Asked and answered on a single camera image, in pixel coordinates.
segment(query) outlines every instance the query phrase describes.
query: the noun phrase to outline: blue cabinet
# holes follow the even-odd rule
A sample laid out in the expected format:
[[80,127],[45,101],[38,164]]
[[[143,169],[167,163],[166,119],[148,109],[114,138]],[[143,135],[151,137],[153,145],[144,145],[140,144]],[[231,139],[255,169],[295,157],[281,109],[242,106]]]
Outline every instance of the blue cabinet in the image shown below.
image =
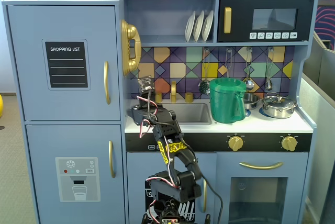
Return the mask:
[[[221,223],[297,224],[308,153],[217,153]],[[216,205],[215,219],[219,213]]]
[[25,120],[120,120],[113,6],[8,13]]
[[[196,153],[199,161],[199,167],[202,173],[215,187],[215,170],[216,170],[216,153]],[[178,158],[175,159],[175,168],[181,172],[186,168]],[[143,214],[147,212],[148,206],[152,203],[153,198],[150,192],[150,186],[146,179],[161,171],[166,171],[166,166],[160,152],[134,152],[127,153],[127,172],[128,172],[128,204],[129,204],[129,223],[137,224],[141,221]],[[179,206],[180,214],[189,221],[203,223],[206,214],[214,214],[215,196],[208,188],[207,195],[204,194],[204,181],[198,181],[202,187],[202,196],[195,202],[185,203]]]
[[120,126],[28,125],[27,133],[41,224],[125,223]]

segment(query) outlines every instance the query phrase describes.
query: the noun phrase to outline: yellow tape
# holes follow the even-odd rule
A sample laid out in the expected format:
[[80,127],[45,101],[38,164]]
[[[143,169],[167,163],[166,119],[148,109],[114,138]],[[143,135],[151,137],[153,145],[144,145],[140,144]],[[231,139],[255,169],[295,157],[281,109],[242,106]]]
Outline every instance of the yellow tape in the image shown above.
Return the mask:
[[164,151],[164,147],[163,147],[163,144],[162,142],[158,141],[158,146],[159,146],[159,150],[161,151],[161,154],[163,156],[163,159],[164,159],[164,162],[165,164],[167,165],[169,163],[169,160],[168,158],[166,157],[166,154],[165,154],[165,151]]
[[186,149],[187,146],[182,142],[169,144],[169,152],[177,152],[180,149]]

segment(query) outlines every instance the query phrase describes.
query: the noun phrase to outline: green pitcher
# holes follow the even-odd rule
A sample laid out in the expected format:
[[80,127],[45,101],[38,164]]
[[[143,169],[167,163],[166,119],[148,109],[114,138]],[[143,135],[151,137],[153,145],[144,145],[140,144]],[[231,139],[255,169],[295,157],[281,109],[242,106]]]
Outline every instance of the green pitcher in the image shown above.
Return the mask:
[[234,123],[245,118],[243,96],[247,91],[244,82],[237,79],[213,79],[210,87],[210,109],[215,121]]

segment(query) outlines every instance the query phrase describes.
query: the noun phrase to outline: yellow ball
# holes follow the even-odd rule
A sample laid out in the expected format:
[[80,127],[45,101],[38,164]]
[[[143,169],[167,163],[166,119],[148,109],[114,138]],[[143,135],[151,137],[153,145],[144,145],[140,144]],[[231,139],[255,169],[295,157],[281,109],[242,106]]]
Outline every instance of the yellow ball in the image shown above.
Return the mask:
[[0,95],[0,118],[2,116],[3,110],[4,110],[4,102],[3,102],[2,97]]

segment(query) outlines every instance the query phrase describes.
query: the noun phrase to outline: play kitchen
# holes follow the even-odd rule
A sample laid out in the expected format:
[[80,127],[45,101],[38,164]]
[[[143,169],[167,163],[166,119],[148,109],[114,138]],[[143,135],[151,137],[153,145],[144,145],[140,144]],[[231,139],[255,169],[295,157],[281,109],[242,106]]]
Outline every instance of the play kitchen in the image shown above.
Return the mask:
[[[173,203],[180,218],[300,224],[316,125],[298,94],[317,2],[4,1],[37,222],[159,219],[147,180],[169,160],[145,125],[164,112],[204,176],[191,176],[198,197]],[[129,109],[147,105],[138,123]]]

